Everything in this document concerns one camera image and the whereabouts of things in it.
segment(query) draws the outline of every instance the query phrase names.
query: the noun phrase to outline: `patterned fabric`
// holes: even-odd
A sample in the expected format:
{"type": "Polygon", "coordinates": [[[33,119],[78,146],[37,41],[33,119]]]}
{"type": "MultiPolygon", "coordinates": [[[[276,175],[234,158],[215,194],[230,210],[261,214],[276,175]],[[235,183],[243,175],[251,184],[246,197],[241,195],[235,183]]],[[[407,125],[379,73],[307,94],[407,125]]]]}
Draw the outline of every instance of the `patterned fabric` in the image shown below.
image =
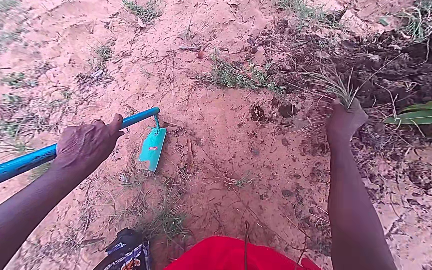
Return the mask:
{"type": "Polygon", "coordinates": [[[151,270],[149,242],[141,233],[125,228],[106,248],[107,257],[94,270],[151,270]]]}

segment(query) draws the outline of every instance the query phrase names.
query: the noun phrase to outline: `small stone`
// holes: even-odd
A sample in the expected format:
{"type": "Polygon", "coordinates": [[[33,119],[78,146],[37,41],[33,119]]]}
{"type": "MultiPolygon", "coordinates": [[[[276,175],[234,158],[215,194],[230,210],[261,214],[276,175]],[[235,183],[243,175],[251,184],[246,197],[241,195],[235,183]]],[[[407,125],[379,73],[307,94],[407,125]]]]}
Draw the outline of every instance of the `small stone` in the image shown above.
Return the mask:
{"type": "Polygon", "coordinates": [[[281,190],[281,194],[283,194],[284,197],[291,197],[294,195],[294,192],[288,189],[281,190]]]}
{"type": "Polygon", "coordinates": [[[258,48],[258,50],[254,53],[254,57],[251,61],[257,66],[262,66],[266,64],[265,49],[262,47],[258,48]]]}
{"type": "Polygon", "coordinates": [[[266,74],[266,69],[264,67],[262,67],[262,66],[255,66],[254,70],[266,74]]]}
{"type": "Polygon", "coordinates": [[[201,59],[201,58],[204,58],[204,57],[205,57],[205,52],[202,51],[202,50],[199,51],[198,54],[196,54],[196,57],[197,57],[197,58],[200,58],[200,59],[201,59]]]}

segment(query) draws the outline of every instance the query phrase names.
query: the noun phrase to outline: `dead leaf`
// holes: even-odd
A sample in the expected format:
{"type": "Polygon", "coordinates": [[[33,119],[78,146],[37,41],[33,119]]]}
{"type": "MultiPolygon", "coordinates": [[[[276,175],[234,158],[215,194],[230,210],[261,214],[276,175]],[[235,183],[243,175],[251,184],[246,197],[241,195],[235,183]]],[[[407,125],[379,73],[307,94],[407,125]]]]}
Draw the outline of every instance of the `dead leaf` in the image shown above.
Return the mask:
{"type": "Polygon", "coordinates": [[[139,25],[140,28],[145,28],[146,27],[145,23],[141,20],[140,17],[138,17],[138,25],[139,25]]]}

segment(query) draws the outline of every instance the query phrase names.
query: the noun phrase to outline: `person's right hand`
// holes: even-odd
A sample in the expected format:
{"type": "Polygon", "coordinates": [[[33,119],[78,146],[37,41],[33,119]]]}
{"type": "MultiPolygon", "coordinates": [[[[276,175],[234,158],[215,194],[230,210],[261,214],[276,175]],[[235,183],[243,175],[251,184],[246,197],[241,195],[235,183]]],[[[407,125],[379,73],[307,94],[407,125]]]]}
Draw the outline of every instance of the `person's right hand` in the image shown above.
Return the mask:
{"type": "Polygon", "coordinates": [[[51,167],[71,168],[81,173],[93,172],[107,159],[117,139],[124,134],[121,114],[115,114],[108,125],[96,119],[89,125],[69,126],[64,129],[56,146],[56,158],[51,167]]]}
{"type": "Polygon", "coordinates": [[[355,98],[348,110],[341,105],[339,99],[333,102],[333,114],[326,124],[326,134],[330,145],[347,144],[356,130],[368,121],[368,115],[355,98]]]}

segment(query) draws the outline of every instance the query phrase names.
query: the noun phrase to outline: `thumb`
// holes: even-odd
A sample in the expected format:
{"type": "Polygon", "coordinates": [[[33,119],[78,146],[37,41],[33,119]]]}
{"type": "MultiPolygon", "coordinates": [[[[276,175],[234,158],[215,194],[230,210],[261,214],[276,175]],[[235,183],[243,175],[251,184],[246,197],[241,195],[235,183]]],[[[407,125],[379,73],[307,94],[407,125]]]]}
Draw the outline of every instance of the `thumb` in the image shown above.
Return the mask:
{"type": "Polygon", "coordinates": [[[107,126],[112,134],[117,133],[123,127],[123,116],[119,113],[115,114],[113,120],[107,126]]]}

